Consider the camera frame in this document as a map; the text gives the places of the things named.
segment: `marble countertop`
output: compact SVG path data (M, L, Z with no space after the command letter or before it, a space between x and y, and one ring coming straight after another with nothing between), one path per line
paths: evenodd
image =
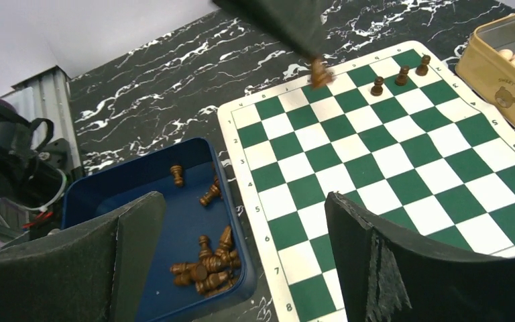
M335 65L417 40L453 68L477 26L513 12L494 0L334 0L322 15L325 60ZM199 321L278 320L216 112L308 69L283 45L217 11L70 82L88 173L193 137L219 152L259 280L250 300Z

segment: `chess piece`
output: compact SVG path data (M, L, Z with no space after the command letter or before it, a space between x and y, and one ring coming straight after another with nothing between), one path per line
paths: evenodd
M230 272L224 271L220 273L214 273L208 275L207 279L196 282L195 287L196 291L202 295L208 292L209 290L216 289L220 284L224 283L230 278Z
M184 186L184 180L182 179L182 167L179 165L171 166L170 173L174 177L174 185L178 187Z
M421 64L417 66L416 68L416 75L418 76L425 76L427 75L427 72L429 71L429 61L431 60L431 56L429 55L423 55L421 58Z
M170 272L178 275L186 270L190 270L191 268L195 267L196 263L177 263L173 264L170 267Z
M333 76L327 72L320 59L315 58L311 62L311 85L314 89L319 89L333 82Z
M226 228L222 232L222 235L220 236L220 240L218 241L218 247L216 248L216 252L214 252L214 255L221 258L222 255L224 255L224 253L230 251L232 246L232 227L228 225L226 226Z
M202 235L198 238L198 244L201 246L201 250L198 252L199 260L213 256L212 250L210 249L210 238L206 235Z
M408 73L410 72L409 66L402 66L400 68L400 72L398 73L398 76L396 77L396 85L398 86L404 86L408 83Z
M384 78L383 77L376 77L374 80L374 86L370 89L370 94L372 96L380 96L384 92L384 88L382 85L384 84Z

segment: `wooden chess piece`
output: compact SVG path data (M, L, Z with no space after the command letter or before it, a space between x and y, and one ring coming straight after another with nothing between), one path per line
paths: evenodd
M198 258L199 260L202 260L204 258L208 258L211 256L214 256L212 253L212 250L210 249L210 238L206 235L202 235L198 238L198 244L201 246L201 250L198 252Z
M174 177L174 185L178 187L184 186L184 180L182 179L182 167L179 165L171 166L170 173Z
M327 72L323 62L315 58L311 62L311 85L314 89L319 89L333 82L333 76Z
M374 80L374 86L370 89L370 94L372 96L380 96L384 92L384 88L382 85L384 84L384 78L383 77L376 77Z
M222 232L222 235L220 236L220 240L218 241L218 247L216 248L216 252L214 252L214 255L221 258L222 255L224 255L224 253L230 251L232 246L232 227L228 225L226 226L226 228Z
M421 58L421 64L416 68L416 75L418 76L425 76L427 75L427 72L429 71L429 61L431 60L431 57L429 55L423 55Z
M398 76L396 77L396 85L398 86L404 86L405 84L408 83L408 73L410 72L410 67L409 66L402 66L402 68L400 68L400 73L398 74Z

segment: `blue plastic tray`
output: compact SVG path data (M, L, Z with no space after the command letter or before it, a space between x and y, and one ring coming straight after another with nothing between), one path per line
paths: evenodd
M170 174L175 164L183 167L182 188L174 185ZM198 200L213 183L212 164L224 199L214 198L203 207ZM76 181L66 192L62 228L106 214L151 191L164 195L167 211L135 320L190 321L248 299L257 283L255 270L224 169L205 139L187 140ZM226 225L232 226L242 263L237 284L208 299L196 293L194 286L174 286L169 267L198 261L200 235L210 237L214 250Z

